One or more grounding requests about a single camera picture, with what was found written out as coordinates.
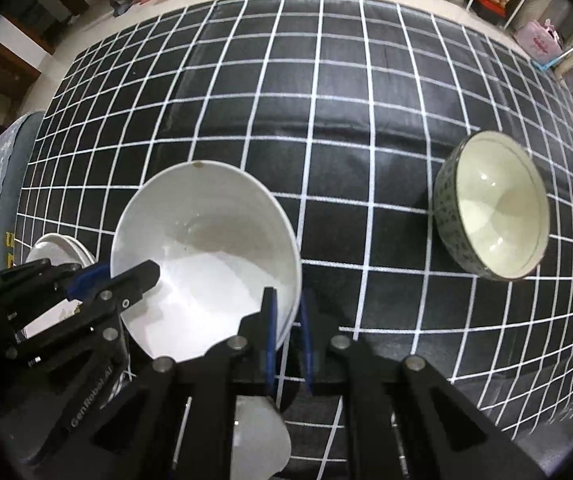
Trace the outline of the black white grid tablecloth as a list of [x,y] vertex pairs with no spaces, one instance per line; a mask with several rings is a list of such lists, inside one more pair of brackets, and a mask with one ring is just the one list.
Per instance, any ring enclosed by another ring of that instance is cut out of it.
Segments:
[[[375,0],[216,0],[81,51],[30,155],[14,258],[61,232],[110,253],[137,187],[192,159],[277,197],[303,278],[351,336],[416,352],[545,470],[573,449],[573,96],[480,32]],[[517,283],[464,272],[429,185],[465,136],[537,164],[551,240]]]

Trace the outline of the light blue white bowl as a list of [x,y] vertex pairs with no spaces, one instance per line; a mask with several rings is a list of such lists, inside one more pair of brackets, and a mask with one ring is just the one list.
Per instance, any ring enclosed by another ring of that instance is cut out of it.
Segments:
[[231,479],[272,479],[286,467],[292,441],[271,399],[239,396],[236,400]]

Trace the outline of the white grey speckled bowl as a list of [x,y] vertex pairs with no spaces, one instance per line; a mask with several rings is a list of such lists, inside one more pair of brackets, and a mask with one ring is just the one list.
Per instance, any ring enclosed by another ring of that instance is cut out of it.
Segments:
[[223,162],[168,167],[129,200],[113,238],[113,275],[152,260],[156,285],[123,312],[152,359],[202,356],[277,292],[277,340],[295,321],[303,266],[291,221],[268,188]]

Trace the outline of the white plate bear print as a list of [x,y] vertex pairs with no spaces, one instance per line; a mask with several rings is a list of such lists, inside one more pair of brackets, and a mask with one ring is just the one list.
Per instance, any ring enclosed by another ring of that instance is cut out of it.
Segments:
[[[49,259],[54,266],[64,263],[77,263],[83,268],[96,263],[96,258],[90,254],[87,248],[79,240],[68,235],[48,233],[36,241],[29,251],[26,263],[40,259]],[[55,307],[47,310],[35,321],[30,322],[22,329],[22,335],[28,339],[59,322],[70,318],[79,312],[81,302],[75,300],[63,300]]]

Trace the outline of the cream floral pattern bowl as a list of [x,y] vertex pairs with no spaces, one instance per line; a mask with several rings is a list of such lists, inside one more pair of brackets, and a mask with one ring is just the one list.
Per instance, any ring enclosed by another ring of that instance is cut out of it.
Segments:
[[514,282],[547,250],[551,214],[541,174],[510,136],[480,131],[440,167],[433,217],[453,260],[488,280]]

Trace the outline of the pink gift bag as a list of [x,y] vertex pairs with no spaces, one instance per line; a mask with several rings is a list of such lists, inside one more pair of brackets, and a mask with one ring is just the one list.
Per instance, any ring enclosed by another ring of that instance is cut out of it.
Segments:
[[552,22],[529,21],[514,34],[519,46],[538,64],[545,65],[562,54],[561,40]]

